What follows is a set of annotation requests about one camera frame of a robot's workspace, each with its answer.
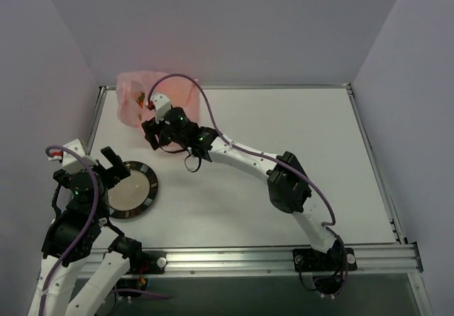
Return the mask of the pink plastic bag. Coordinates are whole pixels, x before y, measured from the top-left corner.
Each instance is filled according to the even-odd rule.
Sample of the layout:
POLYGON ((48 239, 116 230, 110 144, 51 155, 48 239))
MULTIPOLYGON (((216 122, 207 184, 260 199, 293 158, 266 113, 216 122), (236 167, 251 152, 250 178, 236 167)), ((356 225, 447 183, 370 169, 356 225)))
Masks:
MULTIPOLYGON (((172 107, 181 107, 190 121, 198 123, 200 107, 199 81, 186 75, 167 74, 164 72, 136 71, 124 72, 117 77, 116 98, 117 117, 126 126, 139 130, 145 138, 141 124, 155 117, 155 111, 149 110, 148 99, 154 94, 165 94, 171 101, 172 107), (134 114, 133 93, 144 91, 147 112, 139 122, 134 114)), ((176 143, 159 148, 166 153, 185 153, 176 143)))

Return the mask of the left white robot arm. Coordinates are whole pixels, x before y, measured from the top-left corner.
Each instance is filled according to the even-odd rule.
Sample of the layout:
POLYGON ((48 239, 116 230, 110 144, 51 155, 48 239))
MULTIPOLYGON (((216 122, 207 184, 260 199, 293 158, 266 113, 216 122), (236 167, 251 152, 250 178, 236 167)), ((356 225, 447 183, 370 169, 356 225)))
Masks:
POLYGON ((110 222, 109 189, 131 172, 114 151, 102 153, 111 162, 105 168, 93 159, 86 146, 75 139, 63 146, 48 146, 49 160, 61 169, 53 178, 68 189, 72 199, 65 210, 56 207, 42 247, 38 284, 29 315, 94 315, 115 284, 126 273, 137 273, 146 260, 142 244, 128 238, 110 222), (76 295, 72 295, 79 273, 92 251, 102 227, 114 231, 113 240, 98 270, 76 295))

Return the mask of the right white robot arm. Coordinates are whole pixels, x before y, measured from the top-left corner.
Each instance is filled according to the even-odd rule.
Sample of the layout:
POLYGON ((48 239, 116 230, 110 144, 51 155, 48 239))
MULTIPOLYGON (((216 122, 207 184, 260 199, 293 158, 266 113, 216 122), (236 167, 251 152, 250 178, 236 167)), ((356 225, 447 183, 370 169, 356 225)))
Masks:
POLYGON ((292 215, 306 234, 310 247, 315 250, 317 264, 331 268, 340 261, 343 242, 331 229, 336 224, 333 209, 293 153, 286 151, 275 155, 236 143, 215 127, 190 121, 181 107, 157 113, 141 127, 145 139, 155 150, 176 143, 199 161, 228 165, 263 181, 271 204, 292 215), (320 222, 312 215, 314 208, 304 206, 313 191, 326 203, 331 221, 320 222))

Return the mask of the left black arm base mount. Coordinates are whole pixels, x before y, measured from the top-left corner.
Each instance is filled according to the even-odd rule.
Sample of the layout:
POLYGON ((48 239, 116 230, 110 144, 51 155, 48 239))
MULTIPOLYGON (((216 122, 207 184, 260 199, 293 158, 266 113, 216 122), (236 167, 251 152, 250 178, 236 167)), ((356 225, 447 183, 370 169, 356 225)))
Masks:
POLYGON ((145 291, 149 285, 150 277, 165 273, 167 254, 165 251, 145 251, 135 255, 131 267, 128 269, 127 278, 121 278, 115 288, 145 291))

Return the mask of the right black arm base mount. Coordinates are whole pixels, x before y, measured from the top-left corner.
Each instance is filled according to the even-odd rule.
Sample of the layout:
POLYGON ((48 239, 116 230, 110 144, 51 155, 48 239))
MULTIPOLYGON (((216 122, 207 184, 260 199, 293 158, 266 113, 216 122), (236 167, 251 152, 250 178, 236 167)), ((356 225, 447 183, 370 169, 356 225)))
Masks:
POLYGON ((351 248, 332 249, 324 254, 313 249, 292 251, 294 270, 299 281, 310 292, 334 299, 344 287, 350 272, 358 269, 351 248))

